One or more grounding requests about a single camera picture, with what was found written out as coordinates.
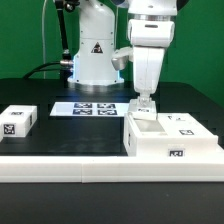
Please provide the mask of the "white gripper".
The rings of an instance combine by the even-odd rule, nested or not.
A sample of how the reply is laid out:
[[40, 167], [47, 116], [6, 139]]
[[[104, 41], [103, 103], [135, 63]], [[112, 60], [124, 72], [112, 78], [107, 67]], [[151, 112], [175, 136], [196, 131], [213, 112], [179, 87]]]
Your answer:
[[146, 21], [131, 19], [128, 38], [133, 49], [134, 89], [140, 95], [140, 104], [152, 101], [162, 68], [166, 49], [174, 37], [173, 21]]

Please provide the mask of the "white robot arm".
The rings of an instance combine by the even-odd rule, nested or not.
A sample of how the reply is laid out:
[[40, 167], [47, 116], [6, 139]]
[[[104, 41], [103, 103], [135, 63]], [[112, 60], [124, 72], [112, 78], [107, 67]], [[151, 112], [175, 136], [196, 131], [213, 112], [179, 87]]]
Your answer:
[[189, 0], [110, 0], [128, 10], [128, 47], [115, 47], [115, 14], [99, 0], [80, 4], [80, 45], [69, 82], [81, 87], [122, 83], [119, 72], [133, 63], [137, 105], [148, 106], [159, 81], [165, 52], [174, 37], [173, 18]]

